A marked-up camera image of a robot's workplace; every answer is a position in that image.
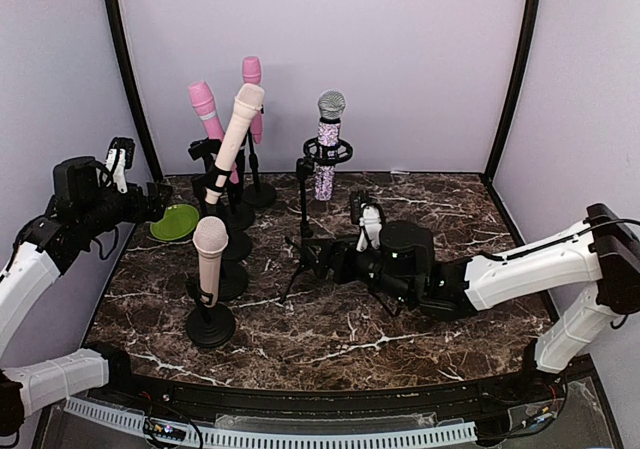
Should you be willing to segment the purple rhinestone microphone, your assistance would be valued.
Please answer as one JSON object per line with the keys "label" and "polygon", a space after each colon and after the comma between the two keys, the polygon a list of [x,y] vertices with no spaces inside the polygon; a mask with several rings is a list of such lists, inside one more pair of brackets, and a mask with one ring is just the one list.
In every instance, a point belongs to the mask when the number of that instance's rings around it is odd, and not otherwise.
{"label": "purple rhinestone microphone", "polygon": [[[332,147],[339,144],[341,117],[346,108],[344,95],[337,90],[324,92],[318,100],[320,120],[317,129],[318,155],[329,160],[336,155]],[[334,165],[317,164],[315,175],[315,194],[318,201],[329,201],[333,194],[335,175]]]}

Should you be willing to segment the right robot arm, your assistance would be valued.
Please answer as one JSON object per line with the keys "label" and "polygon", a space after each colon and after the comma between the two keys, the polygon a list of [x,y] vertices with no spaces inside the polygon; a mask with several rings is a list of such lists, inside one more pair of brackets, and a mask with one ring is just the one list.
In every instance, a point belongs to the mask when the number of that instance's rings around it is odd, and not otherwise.
{"label": "right robot arm", "polygon": [[441,262],[434,238],[413,222],[387,222],[376,204],[353,205],[353,236],[312,238],[298,247],[298,270],[337,284],[360,281],[374,297],[438,321],[476,316],[499,304],[548,289],[583,284],[576,300],[530,343],[525,369],[510,382],[521,403],[534,401],[569,362],[616,319],[639,310],[638,221],[618,217],[604,204],[585,219],[545,239],[499,253]]}

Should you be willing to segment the black tripod mic stand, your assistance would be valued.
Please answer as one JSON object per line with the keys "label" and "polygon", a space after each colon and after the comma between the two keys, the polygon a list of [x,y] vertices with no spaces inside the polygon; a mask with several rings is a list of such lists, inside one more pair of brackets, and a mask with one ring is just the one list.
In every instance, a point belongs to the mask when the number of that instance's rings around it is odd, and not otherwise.
{"label": "black tripod mic stand", "polygon": [[[339,139],[339,144],[337,146],[332,147],[332,150],[336,151],[336,155],[329,160],[322,160],[318,155],[319,146],[316,138],[308,139],[303,143],[303,156],[298,158],[296,161],[296,169],[295,175],[299,183],[299,195],[300,195],[300,209],[301,209],[301,221],[299,224],[299,231],[301,236],[301,244],[304,238],[312,238],[313,231],[309,224],[308,218],[308,202],[307,202],[307,193],[306,193],[306,183],[307,179],[314,174],[315,168],[318,163],[324,165],[334,165],[345,163],[349,161],[353,156],[353,148],[352,146],[344,140]],[[290,238],[286,238],[285,242],[290,244],[292,247],[297,248],[299,251],[299,261],[300,256],[304,253],[309,254],[307,251],[303,251],[301,249],[301,244],[296,245]],[[286,301],[286,298],[293,286],[296,278],[302,273],[299,272],[298,266],[294,271],[293,276],[290,279],[289,285],[283,291],[283,293],[279,296],[279,303],[283,304]]]}

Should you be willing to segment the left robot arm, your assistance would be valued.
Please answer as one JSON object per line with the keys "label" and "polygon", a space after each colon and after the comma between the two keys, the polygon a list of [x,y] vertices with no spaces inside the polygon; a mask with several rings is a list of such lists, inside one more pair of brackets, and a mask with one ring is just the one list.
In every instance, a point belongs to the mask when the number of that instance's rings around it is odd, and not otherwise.
{"label": "left robot arm", "polygon": [[[157,222],[172,195],[170,186],[129,183],[122,149],[101,163],[92,156],[66,160],[53,169],[54,194],[45,212],[19,232],[1,271],[1,346],[6,348],[32,306],[78,256],[122,223]],[[17,432],[40,409],[88,389],[102,387],[120,405],[141,396],[140,381],[127,371],[117,349],[81,348],[57,359],[1,372],[1,433]]]}

